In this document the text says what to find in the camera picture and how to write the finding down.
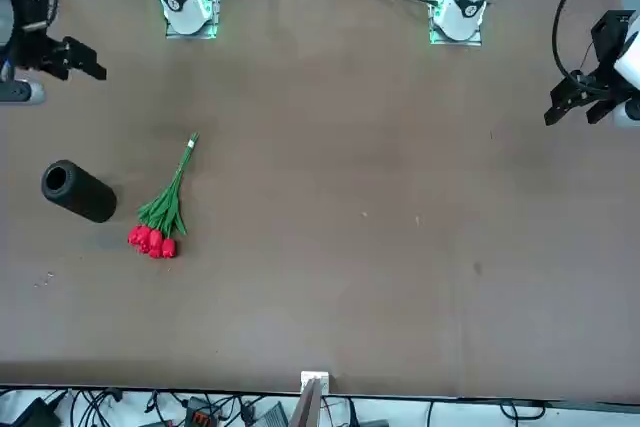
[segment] white floor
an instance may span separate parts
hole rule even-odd
[[[40,396],[46,398],[52,391],[16,391],[0,398],[0,422],[10,424],[31,403]],[[59,404],[56,411],[63,426],[70,426],[69,413],[72,398],[75,391],[68,393]],[[180,398],[188,399],[191,394],[178,394]],[[224,398],[224,395],[210,395],[212,402]],[[119,403],[105,402],[101,409],[102,415],[111,424],[111,427],[136,427],[159,422],[155,411],[144,413],[150,395],[148,392],[128,392]],[[252,396],[244,396],[243,401],[255,399]],[[349,422],[349,407],[345,399],[328,397],[327,404],[331,410],[333,426],[342,426]],[[295,397],[267,397],[256,403],[256,417],[269,410],[276,402],[282,402],[284,411],[291,416],[296,404]],[[426,427],[429,402],[423,401],[396,401],[377,399],[354,399],[354,405],[360,422],[385,419],[391,427]],[[185,410],[169,394],[160,394],[158,398],[162,416],[166,421],[171,420],[173,425],[184,419]],[[229,412],[229,402],[224,408],[224,413]],[[74,411],[75,427],[78,427],[80,418],[87,407],[87,402],[82,396],[78,398]],[[535,415],[538,409],[519,408],[519,414]],[[243,425],[238,419],[233,424],[237,427]],[[331,427],[332,423],[326,413],[321,410],[319,425]],[[507,419],[497,406],[493,405],[464,405],[456,403],[435,403],[431,416],[432,427],[463,427],[463,426],[492,426],[510,427],[514,422]],[[528,427],[636,427],[640,425],[640,414],[622,414],[609,412],[594,412],[584,410],[559,410],[549,409],[546,415],[537,421],[520,422]]]

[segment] black cylinder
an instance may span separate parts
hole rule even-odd
[[[69,160],[54,162],[44,171],[42,193],[54,204],[94,222],[109,220],[118,203],[111,187]]]

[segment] tulip bouquet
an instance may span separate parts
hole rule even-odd
[[[175,227],[182,235],[187,235],[180,217],[180,183],[197,140],[197,133],[189,139],[169,187],[155,200],[138,209],[139,225],[129,232],[127,240],[131,245],[136,245],[141,254],[149,254],[154,259],[175,257],[176,241],[171,238],[171,231]]]

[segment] red tulip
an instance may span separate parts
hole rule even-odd
[[[149,227],[147,227],[146,225],[141,225],[138,228],[138,237],[137,237],[137,243],[138,244],[149,244],[149,235],[151,235],[151,229]]]
[[[176,241],[173,239],[164,239],[162,242],[162,256],[170,259],[176,256]]]
[[[149,247],[151,250],[160,250],[162,249],[162,232],[158,229],[152,230],[149,234]]]
[[[148,242],[140,242],[138,244],[137,250],[140,254],[147,254],[149,253],[149,250],[151,250],[149,248],[149,243]]]
[[[127,236],[127,242],[129,242],[131,245],[138,245],[138,230],[140,230],[140,227],[142,226],[136,225],[133,229],[131,229],[131,232],[129,232],[129,235]]]

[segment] table surface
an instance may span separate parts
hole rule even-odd
[[[473,48],[403,0],[223,0],[190,42],[155,0],[60,0],[109,79],[0,110],[0,381],[638,400],[640,135],[544,126],[557,1],[491,0]],[[570,0],[567,66],[617,5]],[[139,256],[196,130],[180,257]],[[112,221],[42,197],[64,158]]]

